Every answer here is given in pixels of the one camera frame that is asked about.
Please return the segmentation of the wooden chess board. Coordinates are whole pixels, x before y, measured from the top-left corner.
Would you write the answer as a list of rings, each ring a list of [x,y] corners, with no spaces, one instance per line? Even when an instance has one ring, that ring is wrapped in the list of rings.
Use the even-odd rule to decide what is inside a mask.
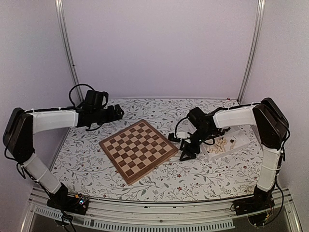
[[[174,144],[143,119],[100,141],[99,145],[128,185],[178,153]]]

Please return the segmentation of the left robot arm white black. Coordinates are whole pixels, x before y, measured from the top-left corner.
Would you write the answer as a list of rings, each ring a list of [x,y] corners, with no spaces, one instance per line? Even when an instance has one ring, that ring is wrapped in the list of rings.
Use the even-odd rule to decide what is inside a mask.
[[[41,152],[56,151],[61,138],[70,128],[91,126],[99,127],[105,123],[118,121],[124,116],[120,105],[107,108],[86,110],[82,108],[49,108],[24,110],[13,109],[3,135],[5,153],[43,189],[47,191],[53,202],[62,210],[72,205],[67,187],[55,177],[49,168],[47,154]]]

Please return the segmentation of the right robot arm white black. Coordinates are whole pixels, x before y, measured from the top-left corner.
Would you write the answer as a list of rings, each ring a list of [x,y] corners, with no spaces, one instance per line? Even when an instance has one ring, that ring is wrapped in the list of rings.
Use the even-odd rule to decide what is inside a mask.
[[[289,122],[271,98],[260,102],[239,105],[231,108],[219,107],[210,113],[204,113],[199,107],[192,109],[187,117],[195,127],[195,132],[182,139],[180,161],[195,159],[200,146],[212,136],[232,126],[256,126],[263,151],[262,168],[250,199],[254,211],[261,210],[268,203],[281,162],[285,159],[284,145],[290,137]]]

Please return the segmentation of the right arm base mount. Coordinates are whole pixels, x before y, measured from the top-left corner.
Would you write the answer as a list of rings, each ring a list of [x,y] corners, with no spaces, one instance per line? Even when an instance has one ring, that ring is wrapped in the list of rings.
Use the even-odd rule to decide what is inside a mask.
[[[252,197],[233,201],[230,209],[237,216],[262,211],[262,213],[253,214],[248,217],[249,222],[253,226],[261,227],[266,225],[274,206],[275,203],[271,191],[264,192],[257,188]]]

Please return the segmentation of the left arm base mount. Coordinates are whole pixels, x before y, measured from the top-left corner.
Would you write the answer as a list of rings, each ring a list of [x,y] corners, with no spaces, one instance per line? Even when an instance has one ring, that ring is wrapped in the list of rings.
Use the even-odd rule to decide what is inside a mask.
[[[66,192],[57,192],[56,194],[50,195],[47,206],[65,212],[86,215],[89,206],[89,198],[80,193],[70,196]]]

